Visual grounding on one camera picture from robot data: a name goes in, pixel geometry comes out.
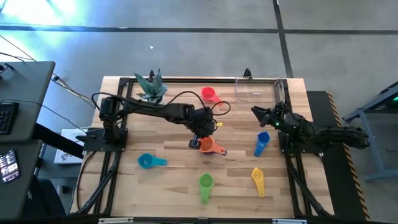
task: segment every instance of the blue measuring cup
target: blue measuring cup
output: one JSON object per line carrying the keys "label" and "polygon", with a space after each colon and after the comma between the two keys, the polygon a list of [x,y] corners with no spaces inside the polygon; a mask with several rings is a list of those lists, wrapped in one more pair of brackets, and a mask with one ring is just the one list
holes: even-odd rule
{"label": "blue measuring cup", "polygon": [[166,166],[167,165],[167,160],[156,158],[149,153],[142,154],[138,158],[137,162],[144,169],[151,168],[152,166]]}
{"label": "blue measuring cup", "polygon": [[254,156],[256,157],[261,156],[261,153],[263,152],[264,148],[268,145],[269,139],[270,139],[269,134],[266,131],[258,134],[256,150],[254,150]]}

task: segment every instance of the wooden table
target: wooden table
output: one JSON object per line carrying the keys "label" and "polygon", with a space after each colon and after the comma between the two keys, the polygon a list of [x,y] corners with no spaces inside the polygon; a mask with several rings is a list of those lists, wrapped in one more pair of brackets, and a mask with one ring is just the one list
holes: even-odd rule
{"label": "wooden table", "polygon": [[[116,94],[120,77],[104,77],[101,91]],[[312,120],[304,80],[287,79],[292,109]],[[292,218],[294,217],[289,181],[284,155],[279,149],[277,131],[262,128],[250,110],[236,105],[233,83],[167,83],[169,90],[165,99],[169,101],[181,91],[201,92],[204,86],[212,86],[222,100],[231,103],[232,110],[218,116],[219,127],[213,137],[225,147],[228,154],[201,154],[189,149],[192,138],[183,125],[166,122],[162,118],[130,114],[127,119],[129,136],[126,150],[122,154],[114,195],[112,217],[228,217],[228,218]],[[133,86],[134,98],[142,92],[138,83]],[[201,107],[199,100],[184,94],[176,103],[191,103]],[[220,107],[217,113],[226,108]],[[95,112],[93,127],[102,127]],[[257,134],[269,132],[271,141],[261,157],[254,157]],[[168,160],[167,167],[144,170],[137,164],[143,153],[151,153]],[[97,153],[87,165],[79,189],[81,203],[93,193],[98,185],[104,153]],[[303,154],[303,165],[307,184],[324,208],[333,213],[328,184],[321,160],[314,155]],[[258,197],[251,178],[253,168],[264,173],[266,196]],[[215,185],[208,205],[200,200],[199,177],[209,172]],[[103,203],[108,189],[104,191]],[[303,209],[301,191],[297,192]],[[71,212],[76,211],[76,200]]]}

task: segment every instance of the smartphone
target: smartphone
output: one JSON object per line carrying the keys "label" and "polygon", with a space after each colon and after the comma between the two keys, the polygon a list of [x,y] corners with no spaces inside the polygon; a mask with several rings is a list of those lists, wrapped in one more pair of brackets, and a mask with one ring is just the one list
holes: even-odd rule
{"label": "smartphone", "polygon": [[0,156],[0,169],[3,183],[8,183],[20,176],[17,157],[14,150],[10,150],[7,154]]}

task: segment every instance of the gray floor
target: gray floor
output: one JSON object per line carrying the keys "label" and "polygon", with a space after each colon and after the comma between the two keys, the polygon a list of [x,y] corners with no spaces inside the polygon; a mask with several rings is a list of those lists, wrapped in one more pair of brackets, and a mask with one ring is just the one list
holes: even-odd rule
{"label": "gray floor", "polygon": [[[13,5],[0,14],[0,25],[277,28],[271,0],[43,0],[29,6],[41,10]],[[398,29],[394,0],[279,0],[279,5],[286,29]],[[159,67],[170,76],[234,77],[249,67],[257,77],[286,77],[278,34],[5,30],[0,34],[37,60],[56,61],[55,72],[84,95],[98,91],[104,75],[146,75]],[[332,92],[341,116],[398,79],[397,35],[287,34],[286,42],[294,77],[304,78],[307,90]],[[2,40],[0,49],[23,56]],[[93,110],[53,83],[45,105],[79,126],[91,124]],[[72,128],[45,110],[39,121],[54,131]],[[374,171],[369,150],[351,153],[358,174]],[[387,153],[387,158],[397,156]],[[398,177],[361,186],[372,220],[396,223]]]}

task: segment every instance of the succulent plant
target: succulent plant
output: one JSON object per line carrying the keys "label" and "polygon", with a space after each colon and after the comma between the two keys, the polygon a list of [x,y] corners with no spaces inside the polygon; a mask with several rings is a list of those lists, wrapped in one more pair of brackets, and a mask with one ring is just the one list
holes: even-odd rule
{"label": "succulent plant", "polygon": [[152,83],[146,80],[144,77],[134,74],[137,78],[138,83],[140,84],[142,90],[145,93],[138,93],[142,99],[147,100],[150,103],[159,104],[162,99],[164,93],[167,91],[168,87],[163,85],[162,75],[160,74],[160,69],[157,71],[157,75],[154,77]]}

